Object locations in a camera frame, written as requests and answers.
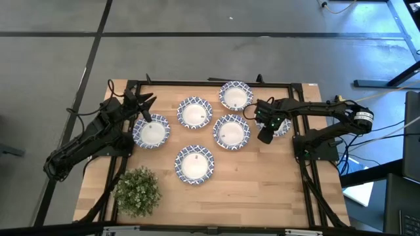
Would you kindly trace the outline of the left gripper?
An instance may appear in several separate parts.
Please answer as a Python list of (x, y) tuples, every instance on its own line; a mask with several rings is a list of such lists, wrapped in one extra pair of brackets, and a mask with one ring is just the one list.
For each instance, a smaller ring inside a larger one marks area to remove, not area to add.
[(152, 121), (150, 108), (157, 99), (153, 95), (153, 93), (135, 94), (131, 90), (125, 89), (123, 93), (124, 101), (121, 105), (121, 115), (128, 119), (132, 116), (142, 114), (143, 118), (150, 123)]

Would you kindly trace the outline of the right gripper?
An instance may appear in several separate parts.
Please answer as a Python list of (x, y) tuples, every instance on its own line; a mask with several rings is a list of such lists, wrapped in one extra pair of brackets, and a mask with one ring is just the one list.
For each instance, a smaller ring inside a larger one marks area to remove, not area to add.
[(262, 128), (257, 138), (265, 144), (272, 142), (274, 132), (287, 132), (287, 119), (280, 116), (279, 102), (275, 99), (257, 100), (255, 122)]

